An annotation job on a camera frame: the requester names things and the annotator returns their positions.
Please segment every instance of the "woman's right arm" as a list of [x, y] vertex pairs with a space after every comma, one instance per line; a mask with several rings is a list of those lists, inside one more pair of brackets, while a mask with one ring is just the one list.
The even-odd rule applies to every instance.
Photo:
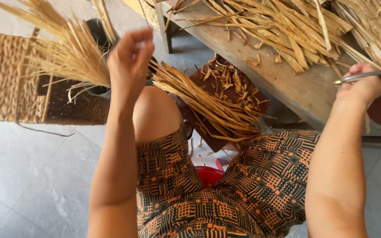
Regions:
[[[372, 71], [358, 63], [348, 74]], [[310, 237], [367, 237], [361, 135], [365, 110], [380, 95], [378, 77], [345, 84], [336, 95], [310, 161], [305, 200]]]

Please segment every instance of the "person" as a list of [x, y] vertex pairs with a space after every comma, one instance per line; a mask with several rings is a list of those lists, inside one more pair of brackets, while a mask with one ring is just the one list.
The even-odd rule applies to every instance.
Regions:
[[[266, 135], [205, 189], [188, 156], [183, 119], [161, 89], [144, 86], [152, 30], [127, 33], [110, 53], [112, 96], [89, 200], [88, 238], [367, 237], [363, 116], [381, 80], [345, 84], [320, 133]], [[371, 72], [368, 64], [348, 74]]]

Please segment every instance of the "woman's right hand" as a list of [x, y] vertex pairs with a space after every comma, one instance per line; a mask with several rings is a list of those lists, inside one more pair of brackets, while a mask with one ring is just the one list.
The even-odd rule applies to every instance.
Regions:
[[[377, 71], [377, 69], [371, 64], [357, 63], [349, 69], [349, 72], [344, 77], [374, 71]], [[336, 100], [349, 98], [350, 100], [362, 100], [366, 105], [369, 105], [379, 96], [381, 96], [381, 79], [377, 76], [370, 76], [357, 82], [342, 84], [342, 88], [336, 95]]]

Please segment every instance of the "bundle of dried straw strip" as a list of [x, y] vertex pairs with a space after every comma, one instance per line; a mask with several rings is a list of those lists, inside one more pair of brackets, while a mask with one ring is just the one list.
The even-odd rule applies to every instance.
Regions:
[[381, 1], [333, 0], [333, 10], [353, 25], [352, 35], [368, 55], [381, 66]]
[[[161, 62], [161, 66], [153, 61], [152, 63], [155, 67], [150, 66], [157, 71], [153, 75], [154, 85], [181, 97], [210, 136], [237, 142], [253, 138], [262, 132], [256, 128], [256, 124], [260, 126], [258, 117], [245, 111], [241, 105], [209, 95], [185, 74], [164, 62]], [[213, 135], [195, 112], [204, 116], [222, 135]]]
[[[274, 47], [297, 74], [310, 64], [329, 65], [328, 58], [337, 60], [341, 53], [339, 47], [356, 61], [376, 65], [341, 39], [352, 26], [322, 8], [317, 0], [195, 0], [183, 8], [180, 7], [185, 0], [179, 0], [169, 9], [170, 15], [200, 1], [220, 16], [179, 20], [225, 26], [228, 30], [238, 27], [243, 39], [248, 34]], [[227, 22], [220, 23], [217, 21], [220, 19]]]
[[[104, 1], [99, 0], [99, 4], [96, 0], [92, 2], [102, 20], [109, 43], [113, 45], [116, 40], [115, 31], [107, 15]], [[0, 8], [46, 30], [56, 39], [56, 41], [36, 39], [33, 47], [41, 57], [29, 58], [30, 62], [40, 65], [40, 70], [34, 72], [35, 74], [50, 74], [65, 78], [63, 80], [81, 81], [71, 89], [83, 86], [87, 86], [87, 89], [95, 86], [110, 87], [107, 63], [84, 20], [79, 21], [74, 14], [73, 20], [65, 19], [45, 0], [25, 0], [20, 3], [28, 10], [1, 2]]]

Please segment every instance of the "wooden board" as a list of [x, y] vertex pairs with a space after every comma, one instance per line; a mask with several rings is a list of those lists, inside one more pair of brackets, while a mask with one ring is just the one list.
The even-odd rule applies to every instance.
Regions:
[[[211, 95], [215, 95], [215, 92], [220, 94], [221, 90], [224, 89], [221, 87], [221, 83], [216, 84], [216, 80], [215, 80], [215, 77], [213, 75], [209, 76], [205, 81], [203, 80], [204, 74], [207, 73], [208, 68], [215, 69], [217, 62], [221, 63], [223, 65], [227, 65], [227, 66], [230, 65], [230, 63], [228, 61], [226, 61], [221, 56], [218, 56], [216, 61], [207, 62], [206, 64], [204, 64], [202, 66], [202, 68], [198, 69], [195, 73], [193, 73], [189, 77], [189, 79], [192, 80], [198, 87], [205, 86], [203, 90], [206, 91], [207, 93], [211, 94]], [[246, 97], [246, 99], [247, 99], [248, 97], [251, 97], [251, 94], [253, 92], [255, 92], [257, 88], [255, 87], [255, 85], [253, 83], [251, 83], [251, 81], [248, 80], [248, 77], [244, 73], [239, 72], [239, 78], [242, 80], [242, 82], [247, 81], [246, 90], [248, 91], [248, 94], [249, 94]], [[213, 88], [211, 86], [211, 84], [217, 85], [216, 88]], [[230, 87], [230, 88], [224, 90], [224, 94], [227, 95], [227, 99], [231, 100], [232, 103], [235, 103], [235, 104], [238, 103], [238, 98], [241, 97], [241, 95], [236, 93], [235, 87]], [[197, 117], [193, 113], [192, 109], [180, 97], [173, 95], [172, 93], [170, 93], [169, 95], [174, 100], [174, 102], [176, 103], [176, 105], [179, 108], [179, 111], [182, 114], [183, 118], [186, 119], [191, 124], [191, 126], [198, 132], [198, 134], [207, 143], [207, 145], [212, 149], [212, 151], [217, 152], [228, 143], [228, 141], [226, 141], [226, 140], [211, 137], [210, 134], [205, 129], [201, 129], [202, 125], [199, 123], [199, 120], [197, 119]], [[263, 95], [260, 91], [255, 93], [252, 97], [252, 100], [254, 100], [254, 101], [258, 100], [260, 102], [263, 102], [266, 99], [267, 99], [266, 96]], [[259, 113], [265, 113], [268, 110], [268, 108], [270, 107], [270, 104], [269, 104], [269, 102], [263, 102], [263, 103], [258, 104], [257, 106], [259, 107], [259, 110], [253, 109], [252, 111], [257, 111]], [[212, 135], [222, 136], [222, 134], [218, 130], [216, 130], [211, 125], [211, 123], [209, 123], [208, 120], [205, 120], [204, 116], [202, 116], [198, 112], [195, 112], [195, 113], [198, 115], [199, 119], [202, 121], [204, 126], [208, 129], [208, 131]]]
[[[189, 4], [190, 1], [187, 0], [183, 5]], [[160, 3], [165, 16], [167, 16], [166, 11], [176, 2], [177, 0], [169, 0]], [[171, 20], [216, 15], [203, 2], [200, 2], [176, 15], [173, 14]], [[182, 28], [196, 24], [190, 21], [174, 22]], [[277, 52], [272, 47], [264, 44], [259, 50], [256, 50], [253, 46], [260, 41], [250, 36], [248, 36], [249, 44], [246, 46], [243, 46], [243, 40], [234, 34], [228, 41], [227, 31], [224, 29], [224, 27], [200, 25], [188, 28], [186, 31], [239, 68], [255, 85], [266, 89], [305, 122], [315, 129], [321, 130], [329, 117], [337, 92], [333, 85], [333, 82], [339, 78], [336, 72], [331, 67], [314, 65], [304, 73], [294, 76], [294, 70], [284, 60], [281, 63], [274, 62]], [[261, 57], [261, 67], [252, 68], [244, 59], [257, 60], [257, 54]], [[355, 63], [346, 54], [341, 57], [340, 61], [348, 64]], [[346, 68], [338, 67], [342, 73], [347, 71]]]

